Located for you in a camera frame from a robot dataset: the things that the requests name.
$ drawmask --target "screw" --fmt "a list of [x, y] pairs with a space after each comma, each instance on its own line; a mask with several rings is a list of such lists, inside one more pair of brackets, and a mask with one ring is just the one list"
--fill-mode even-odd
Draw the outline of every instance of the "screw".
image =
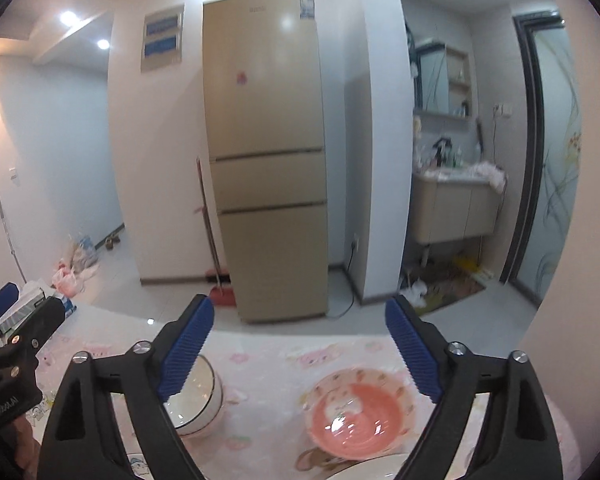
[[151, 350], [151, 343], [148, 341], [139, 341], [134, 345], [134, 354], [146, 354]]
[[79, 365], [80, 363], [85, 362], [88, 358], [89, 358], [89, 353], [85, 352], [84, 350], [82, 350], [82, 351], [76, 353], [71, 358], [71, 361], [73, 361], [74, 363], [76, 363], [77, 365]]
[[529, 361], [529, 356], [526, 355], [522, 350], [514, 350], [511, 352], [511, 357], [513, 357], [513, 359], [519, 363], [526, 363]]
[[466, 346], [464, 346], [462, 343], [459, 343], [458, 341], [453, 341], [452, 343], [449, 343], [449, 346], [446, 347], [446, 349], [455, 355], [464, 355], [467, 352]]

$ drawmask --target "baseboard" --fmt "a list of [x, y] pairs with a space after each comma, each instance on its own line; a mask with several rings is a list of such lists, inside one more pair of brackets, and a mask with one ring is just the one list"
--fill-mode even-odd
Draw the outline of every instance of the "baseboard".
[[120, 231], [122, 231], [122, 229], [125, 228], [125, 224], [124, 222], [122, 224], [120, 224], [118, 227], [116, 227], [115, 229], [113, 229], [112, 232], [110, 232], [107, 236], [105, 236], [102, 240], [100, 240], [97, 244], [96, 244], [96, 249], [101, 248], [104, 243], [107, 241], [107, 238], [109, 238], [110, 236], [115, 236], [117, 235]]
[[370, 304], [374, 304], [374, 303], [381, 303], [383, 301], [391, 299], [397, 293], [396, 291], [392, 291], [392, 292], [388, 292], [386, 294], [378, 294], [376, 296], [369, 296], [368, 298], [363, 298], [362, 294], [360, 294], [360, 291], [358, 290], [358, 288], [356, 286], [356, 283], [353, 281], [353, 278], [349, 274], [349, 271], [346, 269], [346, 267], [342, 266], [342, 272], [344, 272], [344, 275], [345, 275], [347, 281], [349, 282], [349, 286], [350, 286], [351, 290], [353, 291], [353, 295], [356, 297], [356, 301], [358, 302], [358, 304], [360, 306], [370, 305]]
[[176, 278], [140, 278], [140, 285], [179, 285], [206, 283], [206, 276], [177, 276]]

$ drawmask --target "doorway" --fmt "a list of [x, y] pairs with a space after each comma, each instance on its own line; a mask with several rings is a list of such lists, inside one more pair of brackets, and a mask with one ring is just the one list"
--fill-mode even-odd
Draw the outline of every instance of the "doorway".
[[520, 212], [500, 280], [539, 306], [571, 222], [582, 120], [564, 20], [552, 12], [516, 16], [514, 23], [525, 72], [528, 139]]

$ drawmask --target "power outlet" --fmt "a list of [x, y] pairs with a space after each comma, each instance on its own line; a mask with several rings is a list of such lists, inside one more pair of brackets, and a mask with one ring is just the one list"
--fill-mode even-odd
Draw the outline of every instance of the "power outlet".
[[497, 103], [493, 105], [494, 117], [511, 117], [513, 115], [513, 106], [508, 103]]

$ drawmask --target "faucet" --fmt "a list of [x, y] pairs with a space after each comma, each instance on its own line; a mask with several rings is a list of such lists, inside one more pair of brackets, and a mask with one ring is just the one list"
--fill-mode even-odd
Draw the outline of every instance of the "faucet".
[[446, 166], [448, 164], [449, 155], [451, 155], [453, 150], [451, 139], [448, 137], [440, 137], [434, 142], [433, 147], [437, 149], [436, 156], [434, 157], [436, 167], [440, 168], [440, 166]]

